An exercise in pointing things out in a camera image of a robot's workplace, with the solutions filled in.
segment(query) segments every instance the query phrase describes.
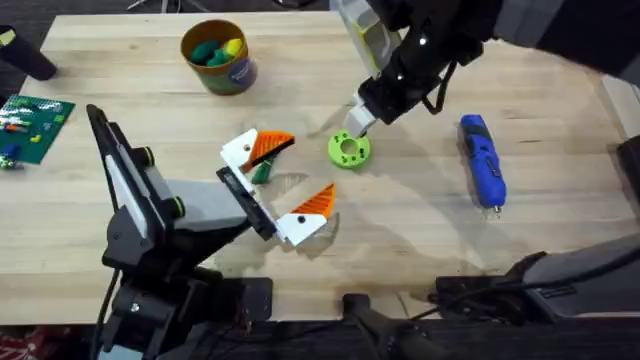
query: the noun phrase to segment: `green ball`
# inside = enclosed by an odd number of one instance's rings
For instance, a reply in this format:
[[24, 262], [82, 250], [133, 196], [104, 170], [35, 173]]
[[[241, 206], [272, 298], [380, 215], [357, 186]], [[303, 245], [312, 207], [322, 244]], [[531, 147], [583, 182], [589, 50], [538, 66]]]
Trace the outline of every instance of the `green ball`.
[[216, 50], [220, 48], [220, 44], [218, 44], [215, 40], [205, 41], [193, 49], [191, 52], [191, 62], [204, 65], [207, 62], [207, 59], [212, 57]]
[[207, 61], [207, 66], [220, 66], [224, 63], [231, 61], [231, 59], [233, 59], [233, 56], [229, 56], [228, 54], [225, 54], [224, 51], [222, 51], [222, 49], [217, 49], [215, 51], [215, 55], [213, 56], [213, 58]]

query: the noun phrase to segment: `yellow ball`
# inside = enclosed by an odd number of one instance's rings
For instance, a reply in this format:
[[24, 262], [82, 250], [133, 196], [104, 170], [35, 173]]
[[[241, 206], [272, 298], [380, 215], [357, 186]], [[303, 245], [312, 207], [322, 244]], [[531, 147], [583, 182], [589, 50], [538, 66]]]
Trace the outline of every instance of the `yellow ball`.
[[224, 45], [222, 45], [222, 51], [225, 54], [236, 57], [240, 50], [242, 49], [242, 40], [240, 39], [231, 39], [227, 41]]

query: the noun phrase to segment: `red object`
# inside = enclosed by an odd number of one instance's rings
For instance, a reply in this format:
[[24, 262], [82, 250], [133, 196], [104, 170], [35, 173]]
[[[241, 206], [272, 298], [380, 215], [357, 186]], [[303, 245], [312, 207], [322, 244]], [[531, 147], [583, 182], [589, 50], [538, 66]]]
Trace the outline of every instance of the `red object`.
[[68, 328], [37, 327], [22, 339], [0, 333], [0, 360], [44, 360], [55, 350], [47, 337], [64, 337]]
[[9, 125], [5, 125], [4, 127], [5, 129], [7, 129], [7, 131], [19, 131], [19, 132], [26, 132], [26, 130], [22, 127], [19, 127], [15, 124], [9, 124]]

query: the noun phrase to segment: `orange and white 3d printed part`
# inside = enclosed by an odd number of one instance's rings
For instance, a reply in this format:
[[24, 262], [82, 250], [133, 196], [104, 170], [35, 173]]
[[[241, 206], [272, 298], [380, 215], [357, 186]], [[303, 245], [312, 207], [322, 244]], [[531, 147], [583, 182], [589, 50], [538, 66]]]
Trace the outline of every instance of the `orange and white 3d printed part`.
[[[253, 196], [255, 189], [244, 173], [258, 165], [269, 154], [283, 150], [292, 145], [294, 141], [294, 136], [285, 132], [251, 129], [223, 145], [220, 156], [240, 184]], [[275, 225], [278, 238], [282, 242], [288, 241], [296, 246], [327, 223], [334, 198], [335, 185], [330, 184], [277, 221], [262, 204], [257, 200], [256, 202]]]

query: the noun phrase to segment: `wooden table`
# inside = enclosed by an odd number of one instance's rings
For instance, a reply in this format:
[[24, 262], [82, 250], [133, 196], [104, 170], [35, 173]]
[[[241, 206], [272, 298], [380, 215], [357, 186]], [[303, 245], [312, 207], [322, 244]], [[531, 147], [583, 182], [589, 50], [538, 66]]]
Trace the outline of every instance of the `wooden table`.
[[[259, 76], [242, 95], [211, 95], [180, 56], [181, 35], [211, 18], [246, 32]], [[533, 252], [639, 230], [598, 76], [543, 53], [488, 45], [454, 77], [441, 115], [416, 108], [378, 125], [372, 159], [349, 172], [329, 162], [326, 144], [365, 70], [337, 14], [61, 16], [43, 50], [60, 74], [29, 79], [22, 93], [77, 108], [42, 165], [0, 174], [0, 324], [95, 321], [110, 277], [100, 257], [111, 207], [87, 103], [151, 146], [169, 178], [216, 181], [220, 146], [252, 127], [297, 136], [261, 197], [281, 214], [335, 181], [329, 226], [297, 249], [248, 231], [206, 262], [228, 276], [271, 277], [275, 319], [336, 317], [349, 291], [406, 316], [428, 306], [416, 299], [436, 276], [501, 273]], [[501, 219], [473, 204], [457, 146], [465, 113], [485, 117], [501, 155]]]

